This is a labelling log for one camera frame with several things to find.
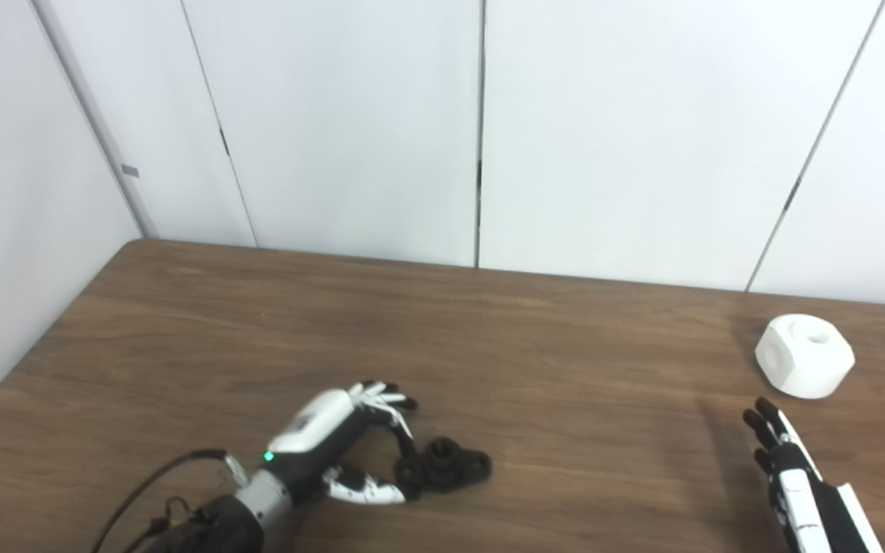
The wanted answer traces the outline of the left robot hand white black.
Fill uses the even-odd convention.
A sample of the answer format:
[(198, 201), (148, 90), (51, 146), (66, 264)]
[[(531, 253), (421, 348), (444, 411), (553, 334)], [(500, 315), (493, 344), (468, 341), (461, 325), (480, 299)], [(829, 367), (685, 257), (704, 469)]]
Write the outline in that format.
[(403, 412), (417, 406), (393, 382), (327, 389), (270, 440), (261, 468), (281, 482), (294, 507), (324, 497), (375, 506), (414, 502), (422, 494), (418, 488), (348, 468), (343, 459), (375, 426), (391, 431), (403, 459), (414, 456), (415, 442)]

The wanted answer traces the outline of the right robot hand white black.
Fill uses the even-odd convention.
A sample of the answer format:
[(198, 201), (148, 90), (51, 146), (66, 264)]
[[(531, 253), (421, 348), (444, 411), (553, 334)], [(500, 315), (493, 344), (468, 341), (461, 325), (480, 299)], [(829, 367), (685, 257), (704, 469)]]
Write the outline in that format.
[(760, 444), (753, 459), (791, 552), (883, 550), (854, 488), (827, 482), (782, 409), (758, 396), (742, 420)]

